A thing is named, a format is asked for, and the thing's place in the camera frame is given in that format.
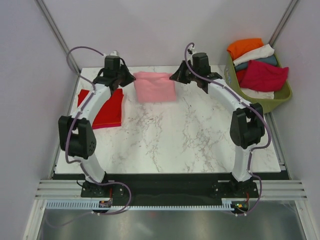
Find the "pink t-shirt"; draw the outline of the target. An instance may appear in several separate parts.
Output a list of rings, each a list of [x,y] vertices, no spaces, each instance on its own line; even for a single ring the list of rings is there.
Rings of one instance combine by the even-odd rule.
[[[175,102],[177,100],[175,83],[170,80],[171,73],[135,72],[134,88],[139,103]]]

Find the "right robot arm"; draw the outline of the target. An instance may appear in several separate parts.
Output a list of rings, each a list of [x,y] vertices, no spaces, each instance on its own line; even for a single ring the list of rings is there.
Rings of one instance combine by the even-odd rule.
[[[231,173],[235,181],[229,184],[229,191],[235,197],[242,196],[247,191],[245,181],[253,177],[253,151],[266,148],[259,146],[266,132],[262,106],[245,100],[227,85],[219,73],[212,72],[209,58],[204,52],[193,54],[191,60],[185,56],[169,79],[182,84],[196,82],[200,89],[215,97],[231,113],[229,135],[235,144]]]

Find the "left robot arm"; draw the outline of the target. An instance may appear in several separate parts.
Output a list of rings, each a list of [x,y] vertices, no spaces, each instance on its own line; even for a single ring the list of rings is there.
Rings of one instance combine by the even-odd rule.
[[[92,90],[73,114],[61,116],[58,120],[59,144],[64,151],[66,163],[79,164],[86,180],[93,183],[92,191],[99,197],[109,193],[110,185],[104,181],[107,174],[95,154],[97,139],[92,125],[115,90],[135,80],[123,58],[116,55],[105,56],[104,67],[100,69],[96,78],[89,82]]]

